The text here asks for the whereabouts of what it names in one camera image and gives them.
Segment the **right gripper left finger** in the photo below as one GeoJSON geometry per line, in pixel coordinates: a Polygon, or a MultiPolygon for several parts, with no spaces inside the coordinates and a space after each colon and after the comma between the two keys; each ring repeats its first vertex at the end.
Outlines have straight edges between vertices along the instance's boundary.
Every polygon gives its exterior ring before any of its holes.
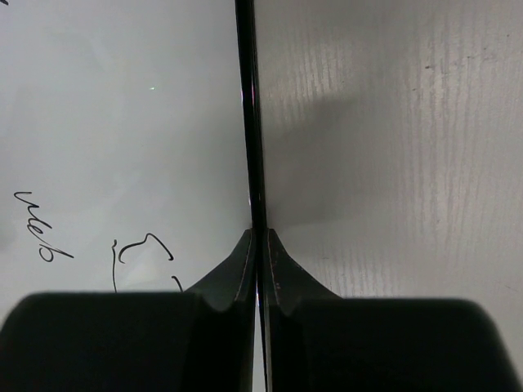
{"type": "Polygon", "coordinates": [[[257,240],[183,292],[37,293],[1,330],[4,391],[249,391],[257,240]]]}

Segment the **white whiteboard black frame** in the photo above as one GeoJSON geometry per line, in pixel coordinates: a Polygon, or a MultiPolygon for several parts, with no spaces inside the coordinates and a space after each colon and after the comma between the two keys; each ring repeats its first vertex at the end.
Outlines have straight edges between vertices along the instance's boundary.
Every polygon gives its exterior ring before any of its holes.
{"type": "Polygon", "coordinates": [[[1,330],[183,292],[254,233],[253,70],[250,1],[2,2],[1,330]]]}

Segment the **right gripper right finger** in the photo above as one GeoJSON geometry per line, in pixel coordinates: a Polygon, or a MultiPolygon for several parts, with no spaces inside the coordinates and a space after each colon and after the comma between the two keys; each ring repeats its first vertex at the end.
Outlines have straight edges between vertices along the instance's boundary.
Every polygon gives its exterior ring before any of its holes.
{"type": "Polygon", "coordinates": [[[271,391],[519,391],[503,341],[476,303],[342,298],[269,230],[263,243],[271,391]]]}

